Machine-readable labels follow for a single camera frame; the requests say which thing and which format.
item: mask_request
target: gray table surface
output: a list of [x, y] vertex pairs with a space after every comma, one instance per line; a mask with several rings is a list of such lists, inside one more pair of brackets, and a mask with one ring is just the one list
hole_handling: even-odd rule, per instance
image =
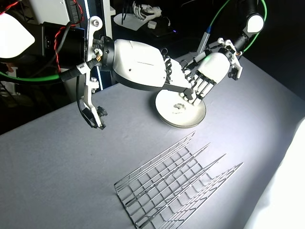
[[76, 103], [0, 136], [1, 229], [133, 228], [113, 184], [196, 130], [191, 150], [211, 142], [224, 168], [244, 162], [183, 228], [243, 228], [305, 116], [305, 102], [242, 58], [242, 77], [206, 97], [192, 129], [161, 121], [154, 93], [116, 85], [94, 95], [107, 128], [91, 129]]

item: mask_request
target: red wire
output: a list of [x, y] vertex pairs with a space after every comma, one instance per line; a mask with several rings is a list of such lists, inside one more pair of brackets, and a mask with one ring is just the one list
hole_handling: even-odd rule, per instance
[[[75, 24], [72, 24], [71, 27], [74, 27], [76, 26], [77, 24], [81, 23], [84, 21], [84, 16], [83, 16], [83, 11], [82, 11], [82, 8], [81, 6], [78, 4], [78, 2], [76, 0], [73, 0], [73, 2], [78, 6], [78, 8], [80, 9], [80, 12], [81, 12], [81, 20], [79, 20], [78, 22], [76, 22]], [[55, 50], [55, 55], [56, 55], [56, 64], [57, 64], [57, 68], [58, 68], [58, 72], [60, 73], [61, 72], [61, 67], [59, 65], [59, 56], [58, 56], [58, 53], [57, 53], [57, 37], [59, 36], [59, 34], [61, 33], [62, 30], [64, 30], [66, 27], [63, 26], [61, 27], [58, 32], [55, 34], [55, 39], [54, 39], [54, 50]]]
[[8, 6], [4, 9], [4, 11], [0, 13], [0, 16], [1, 16], [2, 14], [4, 14], [6, 11], [8, 11], [11, 7], [17, 5], [20, 1], [22, 1], [22, 0], [18, 0], [17, 2], [14, 2], [14, 3], [12, 3], [11, 5], [8, 5]]

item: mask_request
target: dish rack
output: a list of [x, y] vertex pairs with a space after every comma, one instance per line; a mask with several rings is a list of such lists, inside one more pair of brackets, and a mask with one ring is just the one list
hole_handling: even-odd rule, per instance
[[242, 163], [210, 177], [207, 166], [186, 147], [192, 132], [114, 184], [116, 193], [137, 229], [178, 229], [223, 184]]

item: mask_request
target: dark background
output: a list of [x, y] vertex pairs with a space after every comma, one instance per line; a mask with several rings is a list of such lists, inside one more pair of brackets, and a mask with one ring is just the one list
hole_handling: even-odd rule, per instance
[[[162, 9], [162, 16], [171, 21], [172, 33], [155, 37], [144, 25], [138, 31], [131, 31], [112, 22], [113, 39], [128, 39], [148, 43], [157, 48], [166, 47], [172, 58], [194, 52], [201, 37], [218, 9], [225, 0], [138, 0], [139, 4], [150, 4]], [[305, 100], [305, 78], [303, 74], [305, 40], [305, 1], [265, 0], [268, 15], [265, 27], [244, 57], [266, 71], [281, 84]], [[0, 0], [0, 6], [10, 1]], [[101, 14], [102, 0], [89, 0], [91, 15]], [[111, 0], [111, 5], [120, 13], [124, 0]], [[259, 1], [259, 12], [264, 14]], [[231, 0], [215, 21], [209, 42], [219, 37], [234, 41], [239, 34], [236, 15], [236, 0]], [[31, 106], [7, 107], [0, 100], [0, 134], [16, 128], [28, 121], [54, 111], [70, 103], [62, 84], [51, 86], [20, 86], [22, 94], [32, 101]]]

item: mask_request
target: green cable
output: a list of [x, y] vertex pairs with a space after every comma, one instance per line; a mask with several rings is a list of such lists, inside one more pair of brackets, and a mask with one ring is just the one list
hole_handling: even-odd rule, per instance
[[[264, 22], [265, 22], [265, 21], [266, 21], [266, 18], [267, 18], [267, 6], [266, 6], [266, 3], [265, 3], [264, 0], [261, 0], [261, 2], [262, 2], [262, 4], [263, 4], [263, 6], [264, 6], [264, 11], [265, 11]], [[254, 41], [256, 40], [256, 38], [257, 38], [258, 35], [259, 35], [259, 33], [256, 34], [256, 35], [254, 36], [254, 38], [253, 38], [253, 40], [250, 42], [250, 44], [244, 49], [244, 52], [247, 51], [247, 50], [251, 47], [251, 45], [254, 43]]]
[[223, 8], [226, 6], [226, 4], [228, 4], [229, 1], [230, 1], [230, 0], [227, 0], [227, 1], [224, 3], [224, 5], [219, 9], [219, 11], [216, 13], [215, 17], [213, 18], [213, 20], [212, 20], [212, 22], [211, 22], [211, 24], [210, 24], [210, 27], [213, 25], [213, 23], [214, 23], [214, 21], [216, 20], [216, 18], [217, 18], [217, 16], [218, 16], [218, 14], [220, 13], [220, 11], [223, 10]]
[[45, 76], [45, 77], [40, 77], [40, 78], [16, 78], [16, 77], [13, 77], [13, 76], [9, 76], [9, 75], [6, 75], [2, 72], [0, 72], [0, 75], [4, 76], [4, 77], [7, 77], [7, 78], [10, 78], [12, 80], [18, 80], [18, 81], [27, 81], [27, 82], [44, 82], [44, 81], [50, 81], [50, 80], [57, 80], [59, 79], [59, 75], [56, 74], [56, 75], [50, 75], [50, 76]]

